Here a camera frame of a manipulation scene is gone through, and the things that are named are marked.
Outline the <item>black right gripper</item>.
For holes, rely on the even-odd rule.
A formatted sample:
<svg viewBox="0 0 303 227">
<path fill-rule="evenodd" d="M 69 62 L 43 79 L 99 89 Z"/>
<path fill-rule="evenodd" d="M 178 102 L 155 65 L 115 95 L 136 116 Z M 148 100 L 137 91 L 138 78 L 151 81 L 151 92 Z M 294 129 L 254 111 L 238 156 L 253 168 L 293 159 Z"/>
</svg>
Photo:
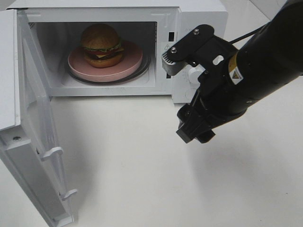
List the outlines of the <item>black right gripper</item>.
<svg viewBox="0 0 303 227">
<path fill-rule="evenodd" d="M 200 87 L 190 104 L 183 105 L 178 113 L 177 135 L 185 142 L 209 142 L 215 133 L 205 118 L 237 118 L 249 106 L 260 100 L 260 78 L 257 63 L 260 47 L 249 40 L 241 49 L 214 35 L 193 54 L 205 71 L 199 76 Z"/>
</svg>

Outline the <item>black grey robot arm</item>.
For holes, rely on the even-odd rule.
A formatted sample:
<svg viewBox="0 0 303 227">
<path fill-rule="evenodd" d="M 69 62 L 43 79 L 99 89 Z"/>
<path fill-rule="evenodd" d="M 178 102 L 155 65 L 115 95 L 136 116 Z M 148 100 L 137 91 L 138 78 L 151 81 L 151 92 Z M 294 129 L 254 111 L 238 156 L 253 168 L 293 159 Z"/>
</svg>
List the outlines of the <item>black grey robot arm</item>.
<svg viewBox="0 0 303 227">
<path fill-rule="evenodd" d="M 191 103 L 178 111 L 177 134 L 184 142 L 208 142 L 213 129 L 303 73 L 303 3 L 288 0 L 276 16 L 240 49 L 199 25 L 175 44 L 169 59 L 200 64 L 204 72 Z"/>
</svg>

